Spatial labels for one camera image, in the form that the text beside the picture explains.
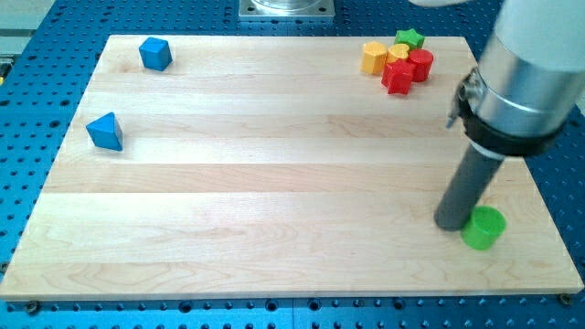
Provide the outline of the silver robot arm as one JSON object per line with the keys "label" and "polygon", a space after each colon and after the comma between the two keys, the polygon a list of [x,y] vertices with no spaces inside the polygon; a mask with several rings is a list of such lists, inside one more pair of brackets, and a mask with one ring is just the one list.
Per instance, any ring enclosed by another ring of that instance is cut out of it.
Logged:
{"label": "silver robot arm", "polygon": [[447,123],[480,151],[545,152],[584,88],[584,0],[505,0]]}

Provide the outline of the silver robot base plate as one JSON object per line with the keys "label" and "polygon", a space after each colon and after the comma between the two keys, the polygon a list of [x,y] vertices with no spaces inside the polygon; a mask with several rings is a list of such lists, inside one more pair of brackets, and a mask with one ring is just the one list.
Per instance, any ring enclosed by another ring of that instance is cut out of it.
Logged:
{"label": "silver robot base plate", "polygon": [[239,18],[244,20],[334,16],[334,0],[239,0]]}

